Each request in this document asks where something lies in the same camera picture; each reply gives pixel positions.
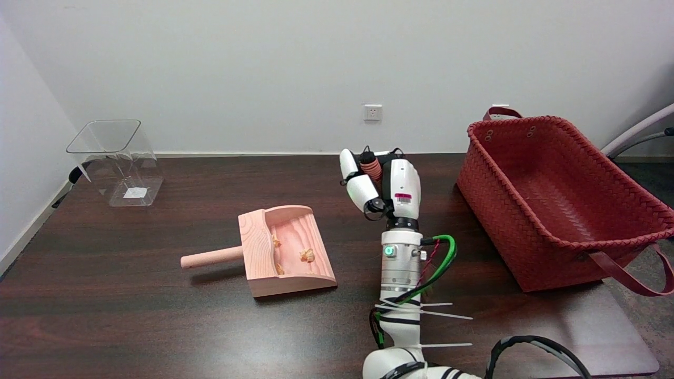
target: transparent container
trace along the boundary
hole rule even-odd
[[[164,177],[138,120],[91,121],[65,149],[111,206],[148,206]]]

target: red wire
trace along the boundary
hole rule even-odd
[[[431,263],[431,260],[433,259],[433,256],[437,252],[437,248],[440,246],[440,240],[436,239],[435,240],[435,247],[433,248],[433,251],[431,252],[431,256],[428,257],[426,260],[426,264],[423,267],[423,270],[421,271],[421,276],[419,277],[419,281],[417,282],[417,287],[421,283],[421,280],[424,278],[424,275],[426,275],[426,270],[428,269],[429,264]]]

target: basket handle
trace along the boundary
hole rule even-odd
[[[522,118],[522,115],[514,109],[505,108],[505,107],[491,107],[491,108],[487,109],[487,112],[485,113],[485,116],[482,117],[482,120],[483,121],[490,121],[490,120],[492,120],[492,118],[491,118],[492,115],[512,116],[512,117],[517,117],[519,119]]]
[[[660,256],[660,259],[663,261],[663,268],[665,269],[665,288],[660,292],[646,287],[637,280],[637,278],[625,271],[624,268],[620,267],[618,263],[615,263],[611,257],[606,255],[606,253],[596,251],[589,253],[589,256],[594,260],[594,263],[598,264],[607,274],[611,275],[616,281],[620,282],[620,284],[624,285],[634,293],[651,297],[674,293],[674,270],[672,270],[672,265],[662,251],[660,251],[660,246],[658,246],[657,243],[651,243],[650,245]]]

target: dark wooden table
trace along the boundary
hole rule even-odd
[[[454,187],[462,155],[410,156],[423,188],[421,232],[450,233],[459,253],[432,302],[473,321],[422,317],[429,361],[483,375],[493,344],[539,334],[596,376],[658,364],[608,290],[525,295]],[[2,378],[358,378],[376,348],[380,234],[340,187],[336,156],[176,158],[147,208],[111,208],[80,180],[0,283]],[[183,271],[179,258],[240,244],[237,216],[314,209],[339,287],[254,299],[243,264]],[[574,372],[531,346],[506,351],[498,378]]]

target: baseboard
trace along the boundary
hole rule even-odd
[[[616,156],[616,163],[671,163],[674,156]]]
[[[70,188],[72,187],[72,184],[70,182],[66,181],[63,184],[63,187],[58,191],[56,196],[46,204],[42,212],[40,212],[35,218],[28,224],[28,226],[24,229],[23,233],[19,235],[19,237],[14,241],[14,243],[7,249],[7,251],[4,253],[2,258],[0,258],[0,280],[5,274],[5,271],[11,267],[13,264],[14,260],[21,254],[22,251],[24,251],[24,248],[26,245],[28,245],[28,242],[35,236],[35,234],[40,230],[42,225],[44,224],[45,221],[51,216],[52,213],[54,213],[54,208],[51,207],[51,204],[54,204],[56,200],[58,200],[61,196],[65,195]]]
[[[218,156],[337,155],[340,152],[157,152],[157,158],[212,158]]]
[[[319,152],[156,152],[157,158],[212,158],[219,156],[278,156],[278,155],[339,155],[341,151],[319,151]],[[405,154],[466,154],[466,152],[443,152],[443,151],[405,151]]]

